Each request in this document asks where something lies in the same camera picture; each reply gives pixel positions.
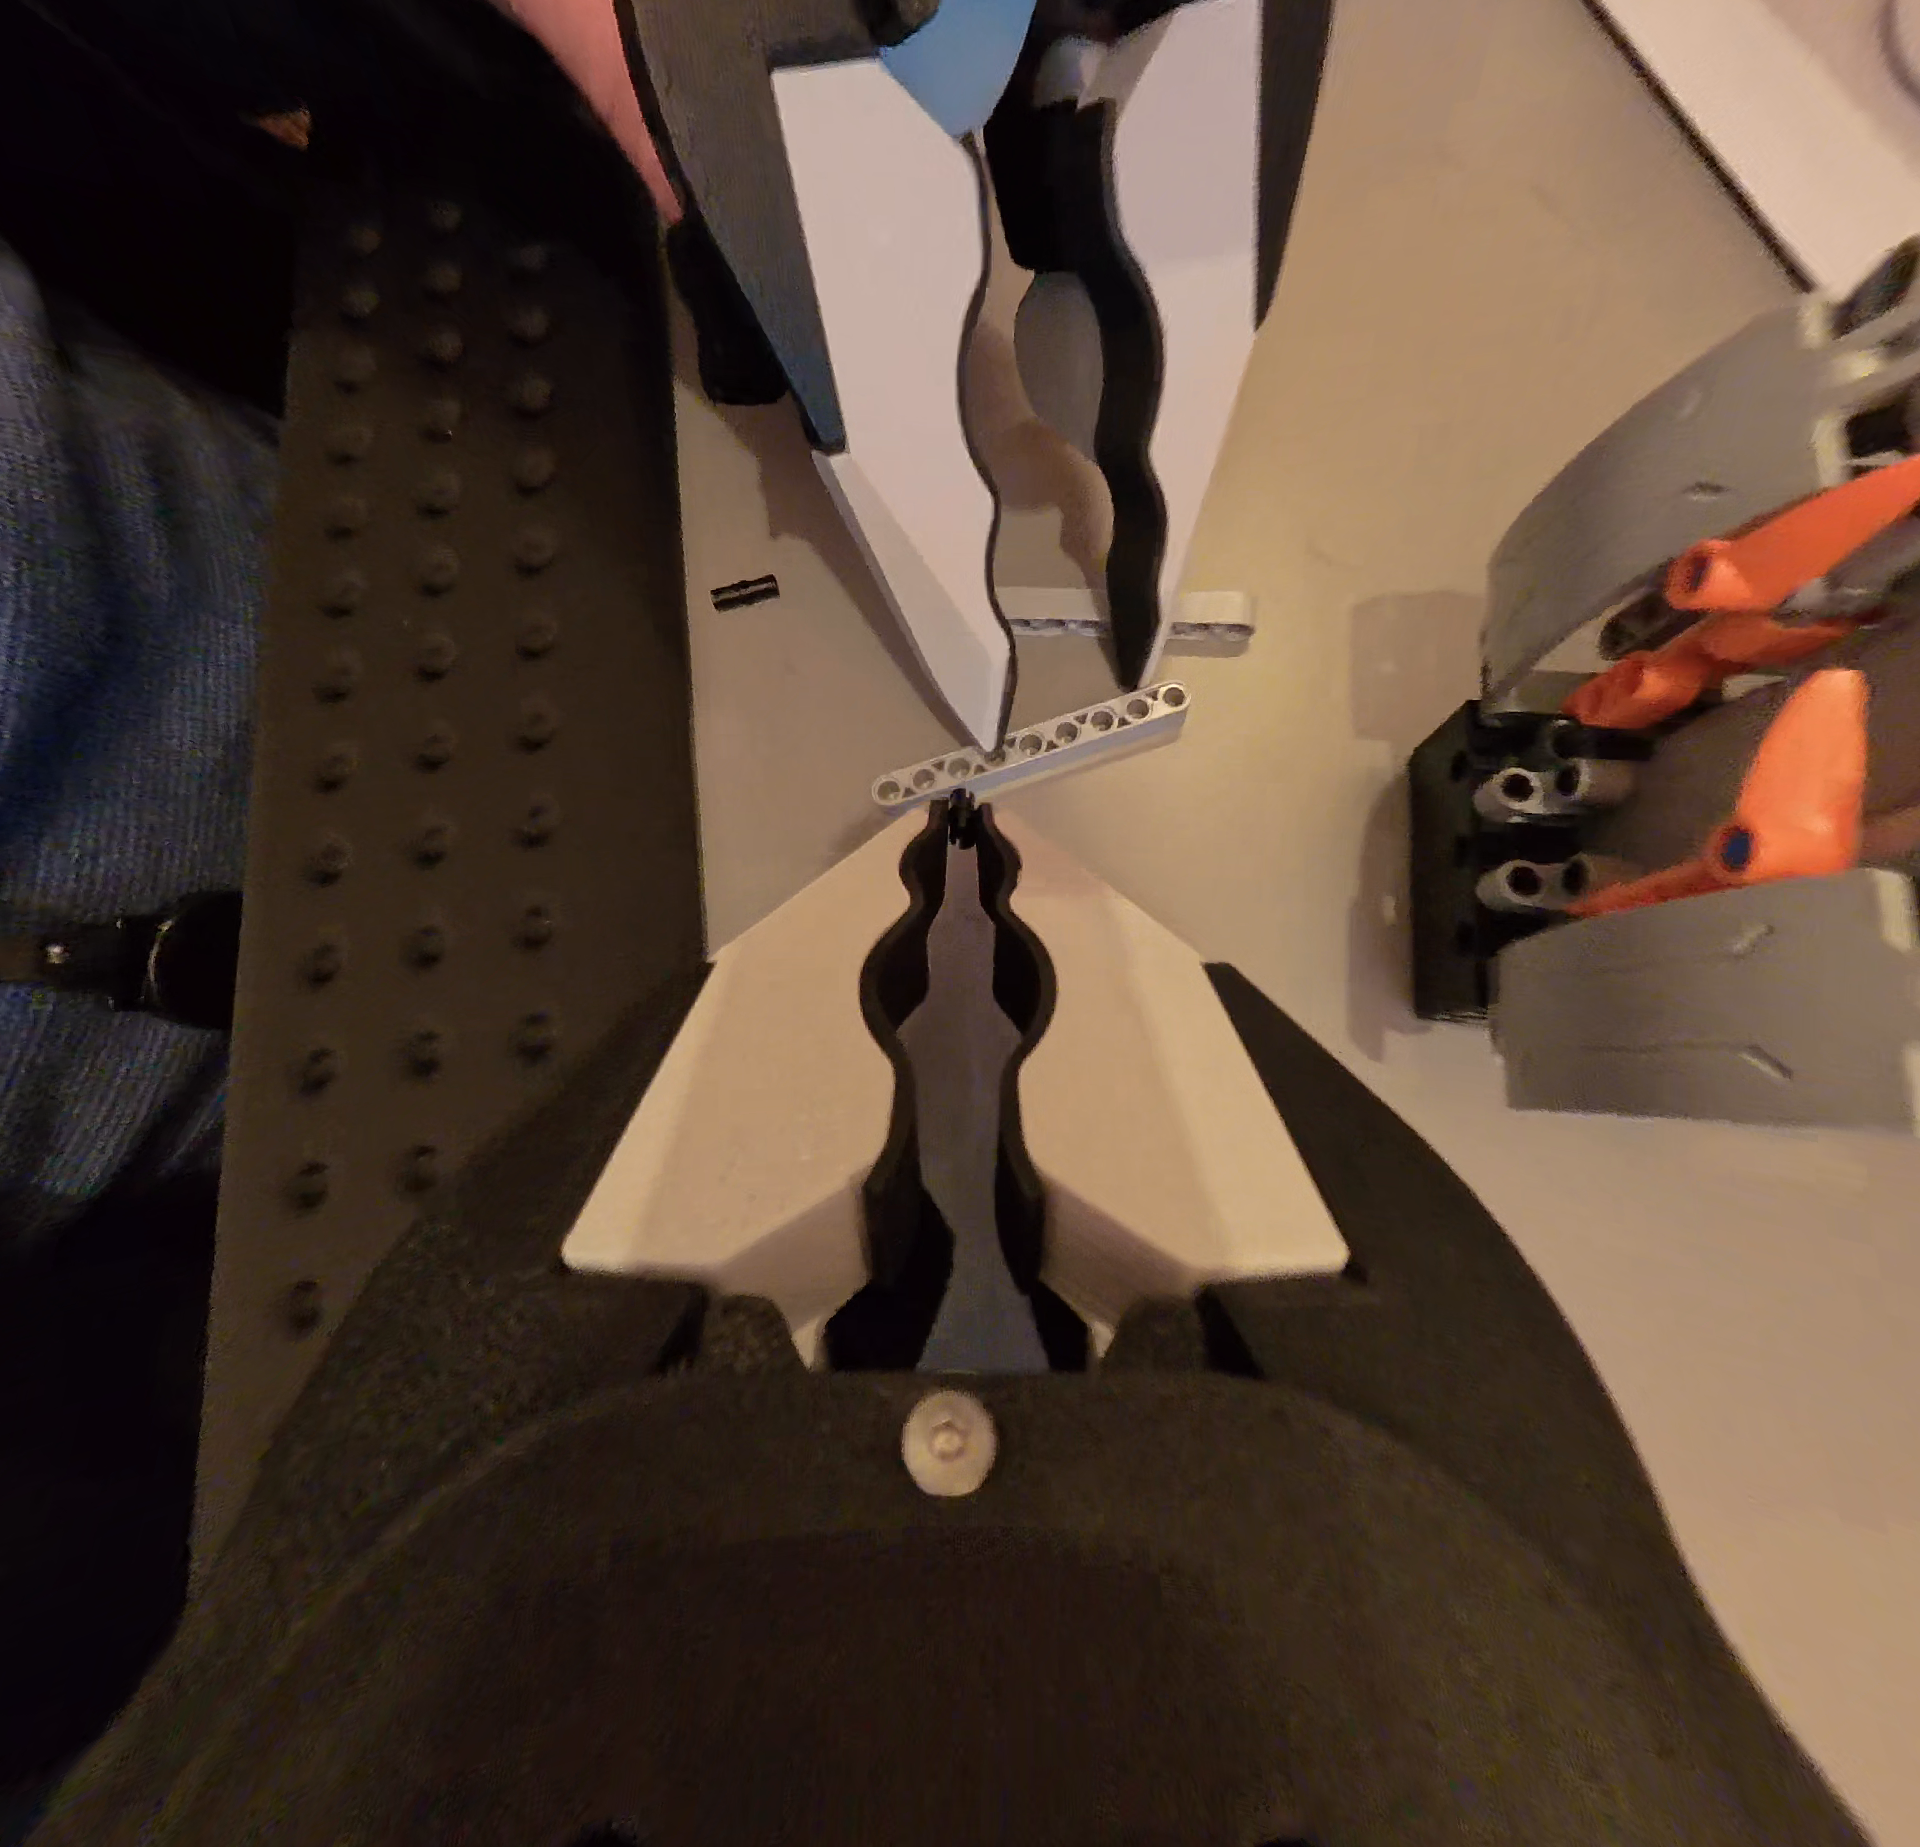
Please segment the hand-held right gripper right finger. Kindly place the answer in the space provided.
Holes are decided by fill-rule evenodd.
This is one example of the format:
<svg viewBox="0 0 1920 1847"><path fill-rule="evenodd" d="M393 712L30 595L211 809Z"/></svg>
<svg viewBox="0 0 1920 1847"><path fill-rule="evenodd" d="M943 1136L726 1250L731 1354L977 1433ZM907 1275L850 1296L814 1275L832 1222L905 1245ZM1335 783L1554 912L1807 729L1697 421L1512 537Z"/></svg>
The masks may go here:
<svg viewBox="0 0 1920 1847"><path fill-rule="evenodd" d="M974 826L995 925L995 1229L1046 1370L1144 1302L1335 1281L1349 1245L1184 939L1021 823Z"/></svg>

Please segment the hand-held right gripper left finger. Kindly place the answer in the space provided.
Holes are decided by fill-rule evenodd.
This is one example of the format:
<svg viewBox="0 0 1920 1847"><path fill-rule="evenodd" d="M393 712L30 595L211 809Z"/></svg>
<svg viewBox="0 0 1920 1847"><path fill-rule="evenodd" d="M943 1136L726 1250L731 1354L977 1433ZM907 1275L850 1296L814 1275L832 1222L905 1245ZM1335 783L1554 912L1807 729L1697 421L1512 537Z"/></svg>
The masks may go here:
<svg viewBox="0 0 1920 1847"><path fill-rule="evenodd" d="M918 1361L955 1236L900 1026L927 1000L948 823L890 823L719 947L561 1260L767 1299L805 1357Z"/></svg>

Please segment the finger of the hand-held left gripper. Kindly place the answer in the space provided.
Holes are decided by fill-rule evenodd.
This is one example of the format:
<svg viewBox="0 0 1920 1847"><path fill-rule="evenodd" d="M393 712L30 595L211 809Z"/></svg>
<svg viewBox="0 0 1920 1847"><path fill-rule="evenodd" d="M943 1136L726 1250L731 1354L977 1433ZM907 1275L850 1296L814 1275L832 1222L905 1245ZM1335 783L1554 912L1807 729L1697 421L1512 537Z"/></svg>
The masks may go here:
<svg viewBox="0 0 1920 1847"><path fill-rule="evenodd" d="M772 103L841 416L818 472L950 721L990 751L1013 632L963 404L987 290L982 161L880 59L779 68Z"/></svg>
<svg viewBox="0 0 1920 1847"><path fill-rule="evenodd" d="M1113 660L1144 686L1259 324L1261 0L1056 39L987 119L1028 288L1013 353L1045 427L1096 469Z"/></svg>

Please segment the light grey holed beam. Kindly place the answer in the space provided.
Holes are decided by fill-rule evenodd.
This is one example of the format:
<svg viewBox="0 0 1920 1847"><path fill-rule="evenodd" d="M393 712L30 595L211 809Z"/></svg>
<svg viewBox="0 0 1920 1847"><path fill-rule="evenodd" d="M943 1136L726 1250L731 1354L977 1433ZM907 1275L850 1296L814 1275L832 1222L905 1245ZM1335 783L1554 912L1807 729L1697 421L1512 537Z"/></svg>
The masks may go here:
<svg viewBox="0 0 1920 1847"><path fill-rule="evenodd" d="M1013 729L996 747L956 747L905 764L872 780L871 801L899 815L932 801L985 805L1020 789L1141 758L1180 738L1192 707L1187 681L1160 681L1104 705Z"/></svg>
<svg viewBox="0 0 1920 1847"><path fill-rule="evenodd" d="M1091 585L1008 585L996 593L1004 620L1032 638L1110 638L1108 597ZM1255 602L1246 593L1184 593L1172 606L1165 644L1235 647L1253 638Z"/></svg>

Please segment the grey orange toy block model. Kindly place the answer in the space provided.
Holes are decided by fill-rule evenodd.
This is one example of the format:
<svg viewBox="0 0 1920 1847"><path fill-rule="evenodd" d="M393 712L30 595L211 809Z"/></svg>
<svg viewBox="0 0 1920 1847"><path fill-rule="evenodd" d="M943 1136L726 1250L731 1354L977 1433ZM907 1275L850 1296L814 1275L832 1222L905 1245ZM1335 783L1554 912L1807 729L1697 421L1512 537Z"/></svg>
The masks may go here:
<svg viewBox="0 0 1920 1847"><path fill-rule="evenodd" d="M1636 403L1405 764L1412 1009L1529 1113L1916 1135L1916 241Z"/></svg>

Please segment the person's left hand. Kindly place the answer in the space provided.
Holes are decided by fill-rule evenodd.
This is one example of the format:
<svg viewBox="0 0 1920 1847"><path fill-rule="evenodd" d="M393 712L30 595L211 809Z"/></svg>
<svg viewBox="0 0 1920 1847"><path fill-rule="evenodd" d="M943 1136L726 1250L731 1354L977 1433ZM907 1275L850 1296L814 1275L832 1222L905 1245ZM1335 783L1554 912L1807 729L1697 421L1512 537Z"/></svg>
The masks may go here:
<svg viewBox="0 0 1920 1847"><path fill-rule="evenodd" d="M488 0L514 18L557 63L582 103L611 134L628 165L643 180L665 224L683 220L683 199L661 165L646 126L614 0Z"/></svg>

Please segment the dark perforated pad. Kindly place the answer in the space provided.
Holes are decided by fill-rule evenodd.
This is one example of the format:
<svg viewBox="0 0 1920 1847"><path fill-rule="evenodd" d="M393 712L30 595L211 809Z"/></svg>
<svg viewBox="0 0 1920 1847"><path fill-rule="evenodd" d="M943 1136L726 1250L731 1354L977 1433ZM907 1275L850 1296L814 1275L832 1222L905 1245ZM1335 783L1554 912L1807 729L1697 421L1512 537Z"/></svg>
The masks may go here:
<svg viewBox="0 0 1920 1847"><path fill-rule="evenodd" d="M704 963L650 251L307 192L205 1327L205 1567L371 1272Z"/></svg>

